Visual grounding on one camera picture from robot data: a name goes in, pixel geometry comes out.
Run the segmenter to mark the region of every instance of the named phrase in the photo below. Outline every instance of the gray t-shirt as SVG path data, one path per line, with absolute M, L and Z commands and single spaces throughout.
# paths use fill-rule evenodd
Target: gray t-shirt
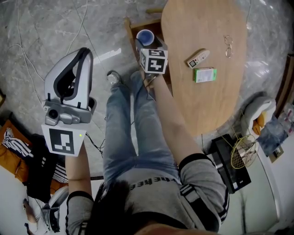
M 154 169 L 131 169 L 118 177 L 130 184 L 127 205 L 133 214 L 149 213 L 178 228 L 217 232 L 226 218 L 228 190 L 214 164 L 204 154 L 186 157 L 179 165 L 181 182 Z M 83 234 L 93 199 L 84 192 L 68 197 L 67 234 Z

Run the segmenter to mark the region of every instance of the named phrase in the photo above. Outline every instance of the jeans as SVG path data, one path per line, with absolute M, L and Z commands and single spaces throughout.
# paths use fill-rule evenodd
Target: jeans
M 178 168 L 162 133 L 156 103 L 147 98 L 139 71 L 131 75 L 130 83 L 139 154 L 137 156 L 130 134 L 130 89 L 124 84 L 116 84 L 107 101 L 103 155 L 105 183 L 111 183 L 132 168 L 161 170 L 179 179 Z

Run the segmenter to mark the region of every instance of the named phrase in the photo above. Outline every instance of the marble floor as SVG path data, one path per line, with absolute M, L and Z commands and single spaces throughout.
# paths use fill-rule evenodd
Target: marble floor
M 91 96 L 98 106 L 89 134 L 100 145 L 105 134 L 106 102 L 110 86 L 106 73 L 115 69 L 124 74 L 136 69 L 136 61 L 124 29 L 124 17 L 131 22 L 159 18 L 145 10 L 163 7 L 166 0 L 88 0 L 87 12 L 80 33 L 70 51 L 91 49 L 94 56 Z M 286 55 L 293 46 L 293 10 L 285 0 L 236 0 L 248 18 L 247 60 L 236 111 L 218 130 L 203 135 L 204 149 L 210 140 L 230 130 L 238 110 L 256 93 L 275 97 L 282 79 Z M 87 0 L 0 0 L 0 88 L 7 95 L 0 115 L 14 112 L 31 132 L 41 134 L 44 112 L 34 93 L 20 44 L 41 78 L 65 56 L 78 32 Z M 40 100 L 44 99 L 44 82 L 28 63 L 28 69 Z M 132 130 L 133 141 L 136 132 Z M 202 144 L 201 136 L 195 140 Z M 102 158 L 85 139 L 92 176 L 102 174 Z

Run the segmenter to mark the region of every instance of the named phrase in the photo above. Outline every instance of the oval wooden table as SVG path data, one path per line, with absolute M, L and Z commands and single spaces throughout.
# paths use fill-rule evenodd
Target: oval wooden table
M 168 46 L 173 97 L 193 136 L 215 130 L 232 115 L 243 78 L 247 29 L 233 0 L 169 0 L 161 28 Z M 226 57 L 225 36 L 233 55 Z M 195 83 L 185 60 L 201 48 L 209 57 L 196 68 L 217 69 L 215 81 Z

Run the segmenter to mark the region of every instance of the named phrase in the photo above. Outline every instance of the white remote control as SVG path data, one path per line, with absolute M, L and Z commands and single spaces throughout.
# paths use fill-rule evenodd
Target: white remote control
M 198 64 L 200 64 L 202 61 L 204 61 L 210 54 L 209 50 L 203 49 L 199 51 L 196 55 L 193 55 L 191 59 L 187 60 L 187 65 L 190 68 L 196 67 Z

